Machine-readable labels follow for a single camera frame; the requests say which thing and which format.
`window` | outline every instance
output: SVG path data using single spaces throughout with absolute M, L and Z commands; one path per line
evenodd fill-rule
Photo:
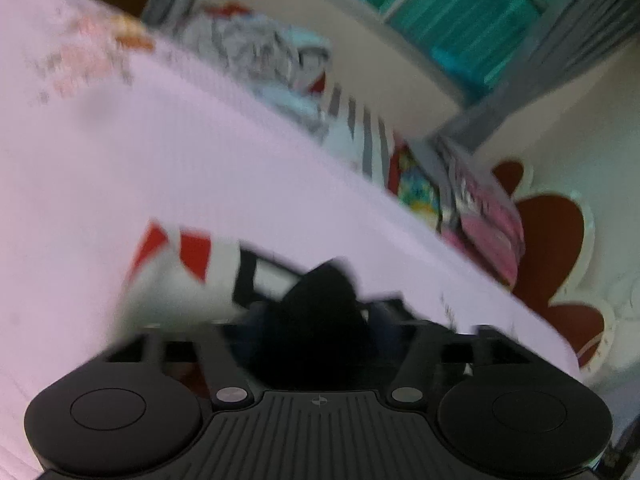
M 552 0 L 363 0 L 465 90 L 487 94 Z

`mattress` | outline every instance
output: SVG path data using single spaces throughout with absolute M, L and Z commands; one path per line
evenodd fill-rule
M 578 376 L 545 321 L 393 197 L 112 13 L 93 0 L 0 0 L 0 479 L 38 474 L 24 410 L 107 343 L 150 219 L 303 268 L 343 257 L 361 295 L 402 292 L 459 332 L 494 325 Z M 123 50 L 91 50 L 110 41 L 100 20 L 117 24 Z

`black object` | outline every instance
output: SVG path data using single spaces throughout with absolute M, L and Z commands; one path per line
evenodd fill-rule
M 334 264 L 234 324 L 107 350 L 24 424 L 48 480 L 588 480 L 611 432 L 599 397 L 503 334 L 359 303 Z

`pink bed sheet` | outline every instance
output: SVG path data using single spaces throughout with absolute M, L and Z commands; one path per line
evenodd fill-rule
M 150 218 L 304 267 L 343 256 L 361 294 L 399 290 L 459 332 L 495 325 L 578 376 L 549 325 L 393 197 L 170 44 L 131 54 L 125 78 L 48 91 L 57 69 L 43 75 L 34 60 L 75 41 L 70 20 L 103 10 L 0 0 L 0 479 L 38 474 L 24 410 L 108 341 Z

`white bed sheet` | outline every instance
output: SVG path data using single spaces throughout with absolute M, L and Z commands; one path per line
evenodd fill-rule
M 91 0 L 0 0 L 0 479 L 39 465 L 22 416 L 101 350 L 150 218 L 250 240 L 301 266 L 336 256 L 362 294 L 401 291 L 459 332 L 492 324 L 578 377 L 543 320 L 445 246 L 392 197 L 292 123 L 190 57 L 135 54 L 116 78 L 38 104 L 34 53 Z

